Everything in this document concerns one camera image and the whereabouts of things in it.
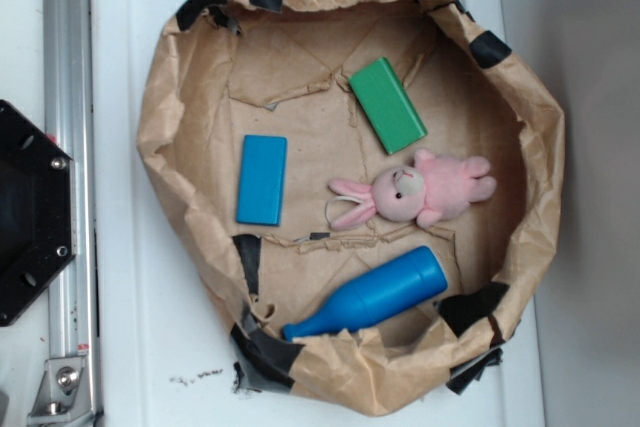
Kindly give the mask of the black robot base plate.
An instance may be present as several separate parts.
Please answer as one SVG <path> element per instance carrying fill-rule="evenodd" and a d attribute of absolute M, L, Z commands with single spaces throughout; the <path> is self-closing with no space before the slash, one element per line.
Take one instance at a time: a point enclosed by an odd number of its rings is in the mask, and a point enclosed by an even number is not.
<path fill-rule="evenodd" d="M 1 325 L 12 325 L 75 257 L 74 162 L 1 102 Z"/>

